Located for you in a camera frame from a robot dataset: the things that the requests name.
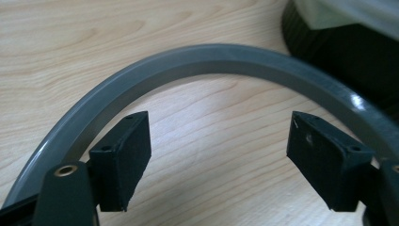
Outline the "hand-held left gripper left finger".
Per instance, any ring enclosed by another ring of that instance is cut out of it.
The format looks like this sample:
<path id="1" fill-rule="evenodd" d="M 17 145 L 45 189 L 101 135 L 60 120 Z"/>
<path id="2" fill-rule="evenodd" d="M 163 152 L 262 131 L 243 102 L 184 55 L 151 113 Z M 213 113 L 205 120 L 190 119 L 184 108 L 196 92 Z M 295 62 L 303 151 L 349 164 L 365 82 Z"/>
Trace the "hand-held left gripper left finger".
<path id="1" fill-rule="evenodd" d="M 120 120 L 89 151 L 102 212 L 126 211 L 152 156 L 149 114 Z"/>

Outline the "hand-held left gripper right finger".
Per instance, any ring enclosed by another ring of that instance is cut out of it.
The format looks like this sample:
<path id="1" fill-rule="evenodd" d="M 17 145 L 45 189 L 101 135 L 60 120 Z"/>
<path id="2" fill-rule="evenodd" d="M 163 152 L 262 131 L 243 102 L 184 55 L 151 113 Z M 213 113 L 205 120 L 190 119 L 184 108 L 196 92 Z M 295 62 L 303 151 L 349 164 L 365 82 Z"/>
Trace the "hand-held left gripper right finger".
<path id="1" fill-rule="evenodd" d="M 328 208 L 357 209 L 361 177 L 371 166 L 373 150 L 329 122 L 295 111 L 286 153 Z"/>

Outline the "black ribbed plastic bin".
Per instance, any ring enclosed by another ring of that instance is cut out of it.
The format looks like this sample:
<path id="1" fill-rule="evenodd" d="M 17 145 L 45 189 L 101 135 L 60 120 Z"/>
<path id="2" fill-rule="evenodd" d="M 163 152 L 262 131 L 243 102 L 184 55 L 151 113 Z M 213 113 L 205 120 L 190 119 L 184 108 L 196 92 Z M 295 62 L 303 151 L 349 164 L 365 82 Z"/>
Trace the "black ribbed plastic bin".
<path id="1" fill-rule="evenodd" d="M 292 0 L 281 28 L 292 56 L 333 75 L 399 123 L 399 40 L 360 24 L 311 29 Z"/>

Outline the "white printed plastic bag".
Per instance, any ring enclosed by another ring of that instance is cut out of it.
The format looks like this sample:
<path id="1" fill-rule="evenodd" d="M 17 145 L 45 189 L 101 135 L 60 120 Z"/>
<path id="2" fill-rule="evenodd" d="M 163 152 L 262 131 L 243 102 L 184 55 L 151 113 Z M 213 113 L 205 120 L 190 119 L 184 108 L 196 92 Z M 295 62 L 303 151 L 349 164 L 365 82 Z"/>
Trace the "white printed plastic bag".
<path id="1" fill-rule="evenodd" d="M 399 0 L 293 0 L 311 29 L 361 24 L 399 41 Z"/>

